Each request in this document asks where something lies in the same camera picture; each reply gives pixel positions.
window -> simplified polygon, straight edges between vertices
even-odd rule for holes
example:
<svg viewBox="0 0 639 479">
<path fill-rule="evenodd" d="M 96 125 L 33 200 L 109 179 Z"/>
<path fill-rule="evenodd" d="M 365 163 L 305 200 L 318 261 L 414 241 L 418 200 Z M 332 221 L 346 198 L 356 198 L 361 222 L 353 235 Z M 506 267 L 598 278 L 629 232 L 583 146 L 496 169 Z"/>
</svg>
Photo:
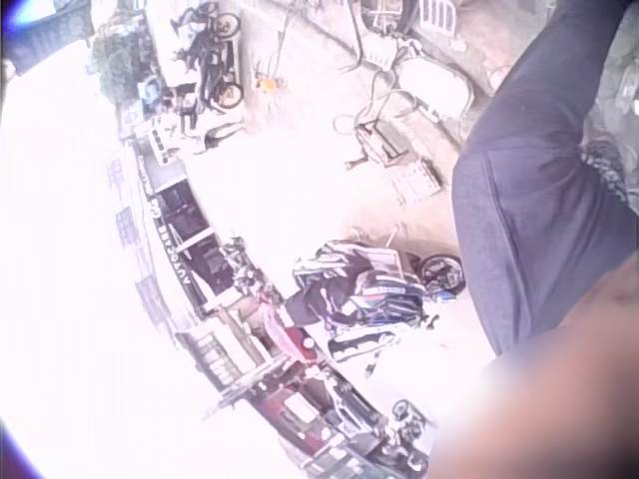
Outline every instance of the window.
<svg viewBox="0 0 639 479">
<path fill-rule="evenodd" d="M 138 290 L 144 309 L 151 318 L 151 322 L 156 325 L 162 323 L 168 324 L 171 319 L 171 314 L 160 293 L 160 287 L 158 286 L 156 278 L 154 276 L 145 277 L 136 283 L 136 289 Z"/>
<path fill-rule="evenodd" d="M 140 233 L 136 228 L 133 211 L 130 207 L 126 207 L 116 214 L 116 225 L 122 246 L 140 243 Z"/>
<path fill-rule="evenodd" d="M 140 272 L 139 277 L 147 277 L 148 275 L 153 274 L 153 265 L 151 264 L 151 258 L 149 257 L 149 253 L 143 245 L 136 245 L 135 258 L 138 265 L 138 271 Z"/>
<path fill-rule="evenodd" d="M 152 138 L 153 144 L 156 146 L 158 150 L 158 155 L 160 157 L 158 160 L 160 162 L 160 165 L 167 165 L 168 163 L 170 163 L 171 159 L 169 158 L 169 150 L 167 149 L 166 145 L 162 141 L 162 136 L 160 135 L 160 132 L 157 129 L 154 128 L 151 131 L 151 138 Z"/>
<path fill-rule="evenodd" d="M 107 168 L 107 176 L 109 177 L 109 186 L 112 189 L 119 188 L 124 182 L 124 173 L 122 172 L 122 162 L 119 159 L 113 160 Z"/>
</svg>

dirt ground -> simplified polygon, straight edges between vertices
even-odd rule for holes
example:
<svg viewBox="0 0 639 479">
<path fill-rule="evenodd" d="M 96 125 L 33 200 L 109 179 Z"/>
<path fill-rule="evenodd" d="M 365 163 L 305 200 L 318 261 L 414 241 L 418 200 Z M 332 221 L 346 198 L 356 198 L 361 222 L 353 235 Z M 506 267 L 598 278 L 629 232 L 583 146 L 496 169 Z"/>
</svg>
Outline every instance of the dirt ground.
<svg viewBox="0 0 639 479">
<path fill-rule="evenodd" d="M 449 137 L 419 112 L 401 119 L 415 149 L 434 163 L 444 179 L 441 192 L 407 206 L 397 198 L 392 169 L 375 164 L 344 169 L 344 162 L 359 158 L 359 146 L 353 135 L 341 135 L 332 127 L 336 117 L 353 115 L 366 105 L 372 72 L 362 67 L 340 73 L 338 68 L 351 63 L 352 55 L 295 19 L 278 67 L 283 87 L 270 96 L 262 95 L 252 87 L 254 70 L 258 65 L 264 70 L 269 61 L 273 65 L 284 12 L 266 0 L 224 4 L 224 9 L 239 13 L 243 22 L 240 63 L 247 90 L 248 132 L 206 155 L 186 159 L 187 170 L 219 235 L 223 239 L 242 236 L 252 259 L 284 294 L 295 290 L 291 269 L 297 257 L 313 253 L 327 240 L 349 237 L 353 228 L 384 240 L 393 227 L 399 227 L 394 245 L 418 254 L 457 251 L 449 185 L 458 152 L 450 137 L 463 141 L 494 94 L 489 75 L 498 69 L 507 71 L 546 18 L 545 0 L 481 3 L 460 15 L 456 40 L 465 44 L 465 50 L 459 42 L 418 32 L 433 56 L 471 77 L 477 101 L 466 119 L 446 123 Z M 176 0 L 163 7 L 173 9 L 164 18 L 177 16 L 186 6 Z M 344 45 L 353 44 L 343 8 L 328 5 L 311 20 L 329 25 L 330 33 Z M 618 75 L 622 60 L 636 44 L 632 30 L 623 36 L 614 47 L 606 78 Z M 601 98 L 604 111 L 610 110 L 607 95 Z M 396 114 L 400 106 L 389 108 L 387 113 L 393 115 L 392 108 Z M 605 118 L 611 125 L 618 120 L 614 112 Z M 623 128 L 617 130 L 629 128 L 628 122 L 619 123 Z M 625 137 L 624 142 L 633 141 L 632 135 Z M 416 333 L 385 353 L 370 380 L 363 380 L 362 364 L 357 361 L 344 368 L 382 410 L 407 397 L 437 420 L 462 391 L 460 385 L 493 358 L 467 293 L 438 312 L 442 317 L 438 328 Z"/>
</svg>

shop sign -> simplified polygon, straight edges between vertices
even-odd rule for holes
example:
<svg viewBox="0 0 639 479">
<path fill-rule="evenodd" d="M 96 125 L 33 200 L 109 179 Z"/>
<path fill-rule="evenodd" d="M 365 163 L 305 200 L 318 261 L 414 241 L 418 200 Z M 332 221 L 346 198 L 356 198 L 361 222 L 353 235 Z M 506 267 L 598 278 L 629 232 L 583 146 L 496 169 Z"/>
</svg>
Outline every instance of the shop sign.
<svg viewBox="0 0 639 479">
<path fill-rule="evenodd" d="M 138 155 L 138 171 L 140 172 L 140 181 L 142 182 L 144 193 L 147 195 L 147 198 L 152 197 L 155 194 L 155 191 L 153 189 L 153 185 L 151 185 L 151 179 L 147 173 L 147 167 L 144 165 L 144 155 Z"/>
<path fill-rule="evenodd" d="M 159 226 L 158 233 L 160 234 L 160 240 L 162 240 L 162 245 L 164 246 L 167 257 L 169 258 L 169 261 L 173 266 L 173 270 L 176 272 L 178 280 L 182 283 L 182 285 L 192 284 L 191 278 L 189 277 L 190 275 L 187 269 L 184 267 L 184 264 L 180 259 L 180 255 L 176 252 L 173 237 L 167 226 Z"/>
</svg>

motorcycle tire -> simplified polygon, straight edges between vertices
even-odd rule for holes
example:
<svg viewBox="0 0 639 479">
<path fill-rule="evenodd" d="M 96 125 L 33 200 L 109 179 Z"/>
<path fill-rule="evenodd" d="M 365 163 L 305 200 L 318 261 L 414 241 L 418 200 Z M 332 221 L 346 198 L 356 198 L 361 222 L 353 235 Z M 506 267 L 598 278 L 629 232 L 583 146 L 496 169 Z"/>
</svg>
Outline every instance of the motorcycle tire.
<svg viewBox="0 0 639 479">
<path fill-rule="evenodd" d="M 231 101 L 226 101 L 226 97 L 231 93 Z M 218 98 L 218 106 L 223 110 L 232 110 L 244 99 L 244 88 L 238 83 L 228 83 L 224 92 Z"/>
<path fill-rule="evenodd" d="M 408 401 L 402 399 L 397 401 L 392 406 L 392 417 L 395 421 L 403 421 L 406 417 L 408 417 L 408 411 L 410 406 L 408 405 Z"/>
<path fill-rule="evenodd" d="M 425 286 L 428 286 L 428 284 L 433 281 L 443 282 L 440 280 L 440 277 L 437 277 L 432 271 L 432 267 L 437 262 L 443 262 L 457 272 L 456 282 L 453 284 L 445 283 L 442 285 L 442 288 L 455 296 L 459 296 L 466 289 L 466 278 L 463 274 L 461 259 L 453 254 L 434 254 L 424 258 L 417 270 L 419 279 L 421 279 Z"/>
<path fill-rule="evenodd" d="M 213 21 L 213 33 L 219 40 L 229 40 L 242 27 L 240 17 L 235 13 L 221 13 Z"/>
</svg>

wire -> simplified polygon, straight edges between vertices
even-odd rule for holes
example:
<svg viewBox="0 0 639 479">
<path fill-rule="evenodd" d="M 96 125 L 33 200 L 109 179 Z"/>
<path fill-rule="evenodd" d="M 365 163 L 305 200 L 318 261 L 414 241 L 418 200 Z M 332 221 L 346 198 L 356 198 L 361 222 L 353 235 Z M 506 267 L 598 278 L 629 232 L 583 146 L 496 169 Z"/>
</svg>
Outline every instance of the wire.
<svg viewBox="0 0 639 479">
<path fill-rule="evenodd" d="M 382 103 L 381 103 L 381 106 L 379 107 L 379 109 L 377 110 L 377 114 L 373 118 L 373 121 L 379 120 L 379 118 L 381 118 L 381 113 L 383 112 L 383 109 L 385 108 L 386 104 L 388 103 L 388 100 L 390 99 L 390 96 L 393 95 L 393 94 L 408 95 L 410 97 L 410 99 L 412 100 L 412 106 L 410 108 L 402 111 L 402 112 L 399 112 L 399 113 L 393 115 L 392 116 L 393 119 L 405 117 L 406 115 L 409 115 L 410 113 L 414 112 L 417 109 L 418 103 L 417 103 L 417 99 L 414 97 L 414 95 L 412 95 L 410 92 L 407 92 L 406 90 L 401 90 L 399 88 L 395 88 L 395 86 L 397 85 L 398 79 L 397 79 L 397 74 L 394 72 L 394 70 L 390 70 L 388 72 L 391 75 L 391 77 L 392 77 L 392 80 L 389 82 L 389 84 L 390 84 L 389 90 L 386 93 L 384 93 L 383 95 L 375 97 L 376 81 L 383 73 L 385 73 L 383 70 L 377 69 L 377 71 L 372 76 L 372 81 L 370 83 L 370 94 L 368 96 L 368 104 L 364 108 L 359 110 L 359 112 L 357 112 L 355 115 L 341 114 L 341 115 L 337 115 L 333 119 L 332 128 L 334 129 L 334 131 L 336 133 L 338 133 L 339 135 L 351 135 L 352 132 L 354 131 L 354 129 L 356 128 L 356 126 L 361 123 L 361 119 L 370 114 L 370 112 L 374 108 L 374 105 L 375 105 L 376 102 L 382 102 Z M 352 119 L 352 126 L 350 127 L 350 129 L 348 131 L 343 131 L 337 126 L 337 123 L 341 119 Z"/>
<path fill-rule="evenodd" d="M 282 49 L 284 47 L 284 40 L 287 36 L 287 29 L 289 28 L 289 25 L 291 24 L 291 21 L 293 20 L 293 16 L 295 15 L 295 13 L 296 11 L 293 8 L 289 8 L 287 11 L 287 16 L 284 20 L 284 27 L 282 28 L 282 32 L 280 33 L 280 38 L 278 40 L 278 49 L 276 50 L 276 53 L 275 53 L 276 65 L 273 68 L 273 72 L 268 73 L 268 76 L 270 78 L 275 78 L 276 74 L 278 73 L 278 68 L 280 67 L 280 57 L 282 56 Z"/>
</svg>

